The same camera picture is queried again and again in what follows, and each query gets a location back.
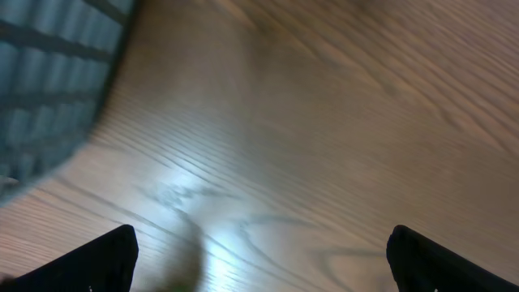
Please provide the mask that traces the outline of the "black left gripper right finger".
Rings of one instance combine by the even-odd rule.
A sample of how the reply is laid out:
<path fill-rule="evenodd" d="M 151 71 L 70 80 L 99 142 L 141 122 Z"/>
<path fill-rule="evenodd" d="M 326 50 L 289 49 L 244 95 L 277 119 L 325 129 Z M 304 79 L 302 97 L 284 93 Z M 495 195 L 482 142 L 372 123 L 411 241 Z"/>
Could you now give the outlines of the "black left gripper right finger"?
<path fill-rule="evenodd" d="M 517 285 L 405 225 L 393 229 L 386 257 L 400 292 L 518 292 Z"/>

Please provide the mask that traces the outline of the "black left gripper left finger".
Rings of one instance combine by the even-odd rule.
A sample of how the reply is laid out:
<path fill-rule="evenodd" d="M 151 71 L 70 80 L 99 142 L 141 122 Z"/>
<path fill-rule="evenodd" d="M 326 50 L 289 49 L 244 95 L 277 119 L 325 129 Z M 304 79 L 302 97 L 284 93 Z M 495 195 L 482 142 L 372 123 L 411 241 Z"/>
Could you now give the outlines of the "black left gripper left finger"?
<path fill-rule="evenodd" d="M 139 247 L 135 229 L 121 225 L 20 277 L 1 292 L 129 292 Z"/>

